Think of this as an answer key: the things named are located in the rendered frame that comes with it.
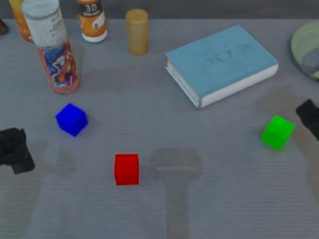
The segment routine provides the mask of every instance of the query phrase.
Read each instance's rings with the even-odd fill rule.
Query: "can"
[[[25,0],[21,9],[52,91],[74,92],[80,86],[80,78],[59,0]]]
[[[92,43],[107,37],[107,25],[101,0],[77,0],[79,20],[84,40]]]
[[[32,42],[32,37],[28,28],[28,25],[26,24],[26,21],[24,19],[23,13],[21,12],[21,5],[24,2],[24,0],[9,0],[13,15],[16,21],[16,24],[18,26],[20,35],[22,38],[26,41]]]

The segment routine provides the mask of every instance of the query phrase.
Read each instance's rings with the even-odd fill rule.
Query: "tan cylinder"
[[[140,56],[149,49],[148,14],[141,9],[126,13],[128,48],[132,55]]]

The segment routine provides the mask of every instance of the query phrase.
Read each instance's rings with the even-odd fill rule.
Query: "table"
[[[0,37],[0,128],[25,129],[36,169],[14,175],[0,167],[0,238],[168,238],[165,185],[150,163],[161,148],[191,149],[200,157],[201,175],[188,185],[188,238],[318,238],[319,167],[309,159],[316,158],[317,142],[305,152],[295,136],[276,153],[259,139],[274,115],[259,102],[278,91],[264,107],[289,109],[286,118],[299,124],[298,135],[312,140],[292,111],[303,98],[317,101],[319,86],[288,54],[294,30],[309,21],[154,19],[149,53],[137,57],[127,51],[124,20],[110,20],[100,44],[85,42],[79,23],[66,20],[82,85],[61,96],[50,91],[34,46],[5,20],[10,33]],[[163,54],[235,24],[274,54],[279,71],[198,111],[163,68]],[[68,102],[89,117],[77,138],[55,122]],[[138,187],[114,184],[114,154],[122,152],[140,156]]]

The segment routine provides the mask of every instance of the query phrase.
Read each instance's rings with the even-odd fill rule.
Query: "book cover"
[[[199,109],[278,70],[276,58],[239,25],[165,53],[164,65]]]

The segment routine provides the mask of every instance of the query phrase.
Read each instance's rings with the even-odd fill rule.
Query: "cube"
[[[138,185],[139,177],[139,156],[132,154],[116,154],[114,163],[114,178],[118,186]]]
[[[77,106],[69,103],[56,116],[59,127],[76,137],[88,124],[85,112]]]
[[[295,127],[293,123],[276,115],[267,124],[261,140],[275,150],[282,150]]]

